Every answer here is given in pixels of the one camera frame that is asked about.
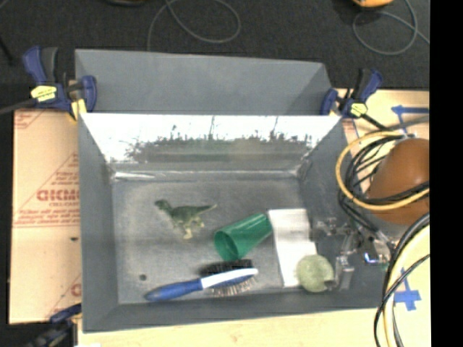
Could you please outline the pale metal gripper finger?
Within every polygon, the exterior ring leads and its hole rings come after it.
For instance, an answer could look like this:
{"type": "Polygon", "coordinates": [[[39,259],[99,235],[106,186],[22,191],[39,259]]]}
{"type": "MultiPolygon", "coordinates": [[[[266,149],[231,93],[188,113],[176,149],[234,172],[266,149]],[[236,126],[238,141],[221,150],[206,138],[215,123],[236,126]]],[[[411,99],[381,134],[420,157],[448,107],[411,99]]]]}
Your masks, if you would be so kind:
{"type": "Polygon", "coordinates": [[[336,258],[334,281],[339,290],[348,290],[351,286],[354,266],[349,263],[348,256],[341,255],[336,258]]]}
{"type": "Polygon", "coordinates": [[[313,238],[321,239],[325,236],[347,235],[349,226],[347,224],[338,225],[336,220],[316,219],[313,224],[313,238]]]}

